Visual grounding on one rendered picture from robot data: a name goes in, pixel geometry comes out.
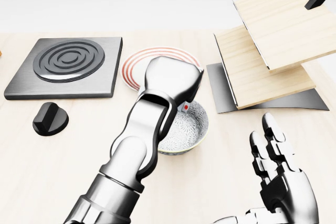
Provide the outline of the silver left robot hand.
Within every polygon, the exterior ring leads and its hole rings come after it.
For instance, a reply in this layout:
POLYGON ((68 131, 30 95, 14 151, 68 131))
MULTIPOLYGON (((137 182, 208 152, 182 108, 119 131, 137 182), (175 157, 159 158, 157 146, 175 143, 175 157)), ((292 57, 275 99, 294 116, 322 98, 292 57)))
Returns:
POLYGON ((178 107, 192 102, 200 87, 204 70, 196 65, 174 58, 159 56, 148 64, 145 72, 145 90, 139 95, 154 95, 178 107))

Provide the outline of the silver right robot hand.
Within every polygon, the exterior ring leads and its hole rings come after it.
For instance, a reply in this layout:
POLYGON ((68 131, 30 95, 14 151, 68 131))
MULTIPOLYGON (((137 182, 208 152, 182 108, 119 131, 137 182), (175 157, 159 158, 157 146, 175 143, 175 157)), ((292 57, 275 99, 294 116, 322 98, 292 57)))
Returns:
POLYGON ((305 172, 295 164, 291 144, 271 113, 263 115, 262 126, 268 144, 255 131, 249 142, 253 168, 262 179, 260 195, 265 206, 213 224, 319 224, 314 192, 305 172))

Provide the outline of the patterned white bowl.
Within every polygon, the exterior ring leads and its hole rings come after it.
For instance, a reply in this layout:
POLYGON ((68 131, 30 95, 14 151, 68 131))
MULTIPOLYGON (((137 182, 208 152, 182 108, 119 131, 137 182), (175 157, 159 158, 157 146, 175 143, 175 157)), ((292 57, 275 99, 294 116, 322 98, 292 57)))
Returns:
POLYGON ((190 151, 205 138, 208 125, 205 109, 197 101, 192 101, 186 113, 178 110, 167 136, 158 145, 158 152, 180 155, 190 151))

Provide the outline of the white plate with red rings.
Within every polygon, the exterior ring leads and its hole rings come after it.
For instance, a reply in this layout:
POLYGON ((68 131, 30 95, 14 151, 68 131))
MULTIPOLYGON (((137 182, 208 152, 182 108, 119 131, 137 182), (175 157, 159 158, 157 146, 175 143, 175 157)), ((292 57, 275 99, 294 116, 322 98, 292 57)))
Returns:
POLYGON ((202 69, 199 60, 183 49, 168 46, 144 48, 133 53, 124 61, 120 70, 124 83, 138 92, 140 86, 144 85, 144 76, 149 62, 159 56, 182 60, 202 69))

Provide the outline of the dark grey flat sheet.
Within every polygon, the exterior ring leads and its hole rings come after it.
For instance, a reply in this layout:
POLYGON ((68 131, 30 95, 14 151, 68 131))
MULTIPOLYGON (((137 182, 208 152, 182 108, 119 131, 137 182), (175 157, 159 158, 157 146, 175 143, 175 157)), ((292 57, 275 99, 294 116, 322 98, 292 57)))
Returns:
MULTIPOLYGON (((211 83, 217 113, 237 111, 222 64, 215 63, 207 65, 207 72, 211 83)), ((302 108, 326 111, 329 109, 315 89, 277 98, 268 102, 250 106, 249 108, 302 108)))

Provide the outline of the large pale wooden board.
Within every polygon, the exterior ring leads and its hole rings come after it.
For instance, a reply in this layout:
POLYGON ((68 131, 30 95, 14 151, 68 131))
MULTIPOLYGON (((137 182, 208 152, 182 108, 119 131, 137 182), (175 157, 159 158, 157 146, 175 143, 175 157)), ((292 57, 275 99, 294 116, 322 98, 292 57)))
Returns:
POLYGON ((215 37, 238 109, 316 87, 302 66, 269 72, 243 25, 215 37))

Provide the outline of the flat dark stove plate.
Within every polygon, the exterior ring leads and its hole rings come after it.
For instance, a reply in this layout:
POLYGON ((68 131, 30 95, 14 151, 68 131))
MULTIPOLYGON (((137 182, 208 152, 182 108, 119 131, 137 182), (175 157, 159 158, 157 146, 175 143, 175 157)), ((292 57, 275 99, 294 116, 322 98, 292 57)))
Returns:
POLYGON ((110 98, 122 37, 41 38, 6 87, 7 100, 110 98))

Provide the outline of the round black stove knob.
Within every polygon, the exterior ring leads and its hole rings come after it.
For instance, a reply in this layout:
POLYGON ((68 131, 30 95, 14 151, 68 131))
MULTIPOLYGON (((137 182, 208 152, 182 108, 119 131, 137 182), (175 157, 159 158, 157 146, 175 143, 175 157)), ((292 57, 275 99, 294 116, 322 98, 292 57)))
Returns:
POLYGON ((67 112, 56 103, 44 103, 33 119, 33 129, 42 136, 52 136, 61 132, 68 124, 67 112))

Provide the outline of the small pale wooden board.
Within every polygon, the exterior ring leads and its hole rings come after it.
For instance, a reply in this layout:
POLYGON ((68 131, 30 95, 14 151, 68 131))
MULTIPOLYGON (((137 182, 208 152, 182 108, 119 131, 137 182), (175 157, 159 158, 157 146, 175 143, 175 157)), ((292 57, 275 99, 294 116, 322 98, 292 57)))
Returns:
POLYGON ((238 0, 234 5, 270 72, 336 53, 336 14, 308 0, 238 0))

